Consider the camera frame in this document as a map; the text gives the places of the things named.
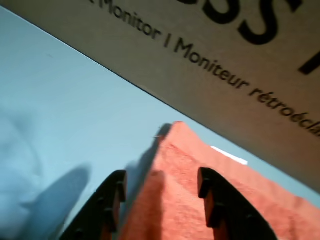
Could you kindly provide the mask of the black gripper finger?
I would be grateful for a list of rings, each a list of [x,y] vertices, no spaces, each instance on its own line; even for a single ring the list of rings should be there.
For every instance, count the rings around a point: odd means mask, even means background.
[[[111,240],[118,230],[120,205],[126,201],[127,171],[116,170],[85,203],[61,240]]]
[[[200,167],[198,197],[203,199],[206,226],[215,240],[276,240],[269,223],[256,208],[217,171]]]

